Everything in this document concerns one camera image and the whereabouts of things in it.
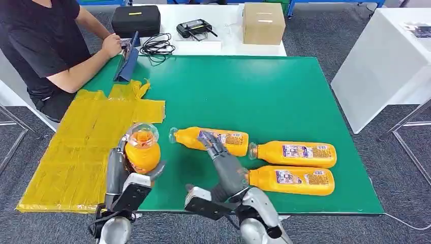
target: orange juice bottle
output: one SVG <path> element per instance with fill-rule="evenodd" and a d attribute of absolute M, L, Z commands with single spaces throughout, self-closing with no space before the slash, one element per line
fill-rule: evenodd
<path fill-rule="evenodd" d="M 327 143 L 270 141 L 249 145 L 250 159 L 263 159 L 271 164 L 330 168 L 336 163 L 335 147 Z"/>
<path fill-rule="evenodd" d="M 335 188 L 331 171 L 294 166 L 263 166 L 249 170 L 249 184 L 264 191 L 326 196 Z"/>
<path fill-rule="evenodd" d="M 172 143 L 179 142 L 188 148 L 206 150 L 204 145 L 198 141 L 199 137 L 203 137 L 203 131 L 212 133 L 226 147 L 230 154 L 235 156 L 245 156 L 247 154 L 249 135 L 244 132 L 214 130 L 200 127 L 189 127 L 184 130 L 179 130 L 172 127 L 169 132 L 169 140 Z"/>
<path fill-rule="evenodd" d="M 126 133 L 126 156 L 136 173 L 146 174 L 160 160 L 159 132 L 152 124 L 136 124 Z"/>

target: black carrying case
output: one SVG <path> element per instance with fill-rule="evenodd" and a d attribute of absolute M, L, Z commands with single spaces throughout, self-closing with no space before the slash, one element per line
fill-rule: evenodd
<path fill-rule="evenodd" d="M 112 28 L 121 38 L 151 37 L 160 33 L 160 11 L 156 5 L 118 7 L 112 17 Z"/>

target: metal robot arm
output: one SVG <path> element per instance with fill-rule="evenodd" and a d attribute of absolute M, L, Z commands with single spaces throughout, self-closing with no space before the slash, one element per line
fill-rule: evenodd
<path fill-rule="evenodd" d="M 228 218 L 228 214 L 235 211 L 241 236 L 246 243 L 291 244 L 271 201 L 262 190 L 248 185 L 245 178 L 247 171 L 239 160 L 212 134 L 203 134 L 205 138 L 198 139 L 207 148 L 219 183 L 211 191 L 188 186 L 185 209 L 213 220 L 223 216 Z"/>
<path fill-rule="evenodd" d="M 130 238 L 133 212 L 143 203 L 152 190 L 154 181 L 163 172 L 166 162 L 160 161 L 146 175 L 135 173 L 125 155 L 128 136 L 136 126 L 124 134 L 117 147 L 111 149 L 106 172 L 105 202 L 98 205 L 95 220 L 88 230 L 100 244 L 123 244 Z"/>

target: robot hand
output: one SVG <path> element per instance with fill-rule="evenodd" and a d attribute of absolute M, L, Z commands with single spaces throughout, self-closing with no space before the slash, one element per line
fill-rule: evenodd
<path fill-rule="evenodd" d="M 203 132 L 203 135 L 204 138 L 198 140 L 206 147 L 214 163 L 219 184 L 210 192 L 189 187 L 185 209 L 214 220 L 222 216 L 229 218 L 227 215 L 235 211 L 246 243 L 291 244 L 271 201 L 262 190 L 248 185 L 245 178 L 247 170 L 241 167 L 239 160 L 214 135 L 208 132 Z"/>

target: orange bottle lying on side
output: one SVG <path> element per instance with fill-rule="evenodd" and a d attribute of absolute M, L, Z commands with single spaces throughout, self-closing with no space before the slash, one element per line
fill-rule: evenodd
<path fill-rule="evenodd" d="M 250 143 L 250 159 L 263 159 L 271 164 L 330 168 L 337 157 L 335 147 L 327 143 L 270 141 L 263 145 Z"/>
<path fill-rule="evenodd" d="M 169 132 L 169 140 L 172 143 L 181 143 L 188 148 L 206 150 L 204 145 L 198 140 L 198 137 L 202 138 L 203 136 L 202 131 L 212 133 L 226 147 L 230 154 L 240 157 L 247 154 L 249 135 L 244 132 L 215 130 L 200 127 L 189 127 L 187 129 L 179 130 L 172 127 Z"/>
<path fill-rule="evenodd" d="M 295 166 L 263 166 L 249 170 L 248 181 L 264 191 L 326 196 L 335 189 L 331 171 Z"/>

